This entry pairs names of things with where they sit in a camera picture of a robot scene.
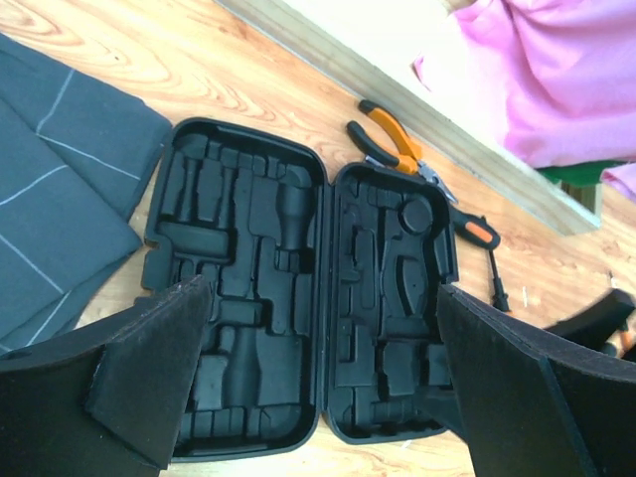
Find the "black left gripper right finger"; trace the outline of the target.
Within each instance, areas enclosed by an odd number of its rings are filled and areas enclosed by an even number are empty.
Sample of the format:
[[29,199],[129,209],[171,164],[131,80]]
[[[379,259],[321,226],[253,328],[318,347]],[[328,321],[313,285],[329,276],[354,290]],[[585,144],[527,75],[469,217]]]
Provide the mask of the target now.
[[452,285],[437,321],[476,475],[634,475],[633,357],[550,357],[545,329]]

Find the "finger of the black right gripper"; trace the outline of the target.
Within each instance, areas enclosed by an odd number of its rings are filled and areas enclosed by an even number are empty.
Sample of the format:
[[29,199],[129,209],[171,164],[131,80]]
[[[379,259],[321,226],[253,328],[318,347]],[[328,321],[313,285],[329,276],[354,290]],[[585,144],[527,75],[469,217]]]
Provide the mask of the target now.
[[544,353],[555,358],[586,355],[622,358],[625,351],[611,344],[610,338],[626,330],[628,318],[634,312],[635,299],[621,289],[612,288],[586,308],[546,328],[549,339],[544,344]]

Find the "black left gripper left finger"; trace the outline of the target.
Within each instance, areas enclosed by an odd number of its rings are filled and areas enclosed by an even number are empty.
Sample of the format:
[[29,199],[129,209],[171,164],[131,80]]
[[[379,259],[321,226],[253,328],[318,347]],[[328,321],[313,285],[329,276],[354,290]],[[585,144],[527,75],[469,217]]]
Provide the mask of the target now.
[[1,359],[4,476],[156,476],[181,427],[211,315],[191,277]]

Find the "black plastic tool case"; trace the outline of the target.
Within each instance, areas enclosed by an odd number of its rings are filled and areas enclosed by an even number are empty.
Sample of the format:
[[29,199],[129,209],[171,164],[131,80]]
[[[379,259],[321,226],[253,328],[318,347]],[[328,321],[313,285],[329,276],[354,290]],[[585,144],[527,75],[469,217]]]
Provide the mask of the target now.
[[437,327],[458,266],[449,203],[368,163],[334,180],[310,148],[207,118],[176,125],[145,232],[143,286],[205,276],[212,308],[173,457],[350,444],[463,425]]

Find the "orange black pliers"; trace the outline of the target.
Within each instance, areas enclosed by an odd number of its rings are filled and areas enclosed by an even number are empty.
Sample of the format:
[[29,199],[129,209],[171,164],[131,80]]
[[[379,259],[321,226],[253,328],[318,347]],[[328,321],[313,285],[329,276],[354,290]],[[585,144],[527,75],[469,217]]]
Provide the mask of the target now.
[[374,139],[359,122],[350,120],[346,125],[346,132],[366,156],[383,166],[407,175],[419,175],[425,181],[439,187],[451,203],[458,203],[454,194],[439,175],[423,161],[422,146],[410,137],[392,113],[369,99],[360,100],[358,109],[380,126],[395,145],[394,149],[385,147]]

